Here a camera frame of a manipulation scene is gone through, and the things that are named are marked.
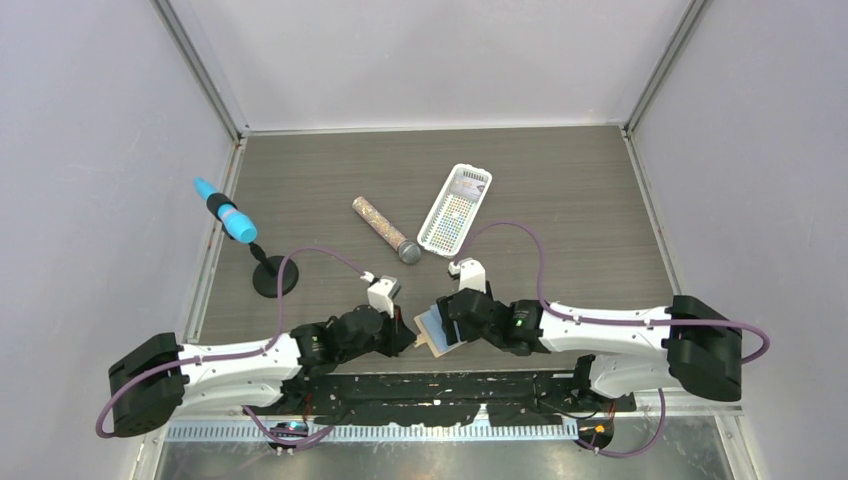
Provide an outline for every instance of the white tray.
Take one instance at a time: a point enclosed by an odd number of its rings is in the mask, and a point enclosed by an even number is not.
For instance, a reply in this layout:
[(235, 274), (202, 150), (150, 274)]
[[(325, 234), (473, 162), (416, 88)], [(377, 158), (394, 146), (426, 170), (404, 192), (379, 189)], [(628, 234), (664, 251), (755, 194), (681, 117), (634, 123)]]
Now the white tray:
[(454, 166), (418, 232), (421, 248), (453, 258), (462, 247), (491, 184), (492, 174), (483, 169), (462, 163)]

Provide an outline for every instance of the light blue cylinder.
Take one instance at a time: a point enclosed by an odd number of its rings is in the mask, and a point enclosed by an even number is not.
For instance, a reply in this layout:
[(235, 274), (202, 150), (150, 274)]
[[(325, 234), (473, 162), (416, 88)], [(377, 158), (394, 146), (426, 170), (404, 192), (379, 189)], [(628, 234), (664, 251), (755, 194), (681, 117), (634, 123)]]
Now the light blue cylinder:
[[(194, 188), (197, 194), (205, 202), (210, 195), (218, 193), (218, 190), (209, 184), (206, 180), (197, 177), (194, 179)], [(259, 232), (256, 230), (256, 225), (248, 218), (247, 215), (239, 212), (232, 205), (221, 205), (218, 208), (218, 218), (227, 229), (227, 233), (231, 237), (241, 243), (250, 243), (256, 240)]]

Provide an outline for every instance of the gray cap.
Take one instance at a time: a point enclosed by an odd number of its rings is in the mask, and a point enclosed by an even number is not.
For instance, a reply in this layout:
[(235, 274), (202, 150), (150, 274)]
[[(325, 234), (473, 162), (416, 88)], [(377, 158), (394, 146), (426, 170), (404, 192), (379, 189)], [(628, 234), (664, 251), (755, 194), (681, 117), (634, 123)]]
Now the gray cap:
[(411, 240), (406, 240), (398, 247), (398, 256), (407, 265), (415, 265), (421, 260), (421, 248)]

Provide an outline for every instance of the perforated basket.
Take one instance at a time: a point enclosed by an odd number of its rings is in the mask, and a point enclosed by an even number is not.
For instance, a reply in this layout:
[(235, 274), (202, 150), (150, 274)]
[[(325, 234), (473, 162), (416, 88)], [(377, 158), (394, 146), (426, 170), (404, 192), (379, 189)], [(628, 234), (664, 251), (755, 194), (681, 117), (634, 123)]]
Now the perforated basket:
[(418, 232), (421, 248), (453, 258), (491, 184), (492, 174), (483, 169), (462, 163), (454, 166)]

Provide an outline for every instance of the black stand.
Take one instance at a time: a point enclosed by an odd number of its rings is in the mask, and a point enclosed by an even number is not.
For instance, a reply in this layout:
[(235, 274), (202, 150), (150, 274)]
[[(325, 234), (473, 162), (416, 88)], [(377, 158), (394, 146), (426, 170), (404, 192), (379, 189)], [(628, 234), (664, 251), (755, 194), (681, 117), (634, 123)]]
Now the black stand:
[[(253, 270), (253, 288), (265, 298), (277, 298), (277, 273), (285, 257), (275, 255), (269, 258), (259, 245), (251, 242), (249, 246), (250, 254), (259, 262)], [(289, 260), (283, 271), (283, 295), (292, 291), (299, 277), (297, 265)]]

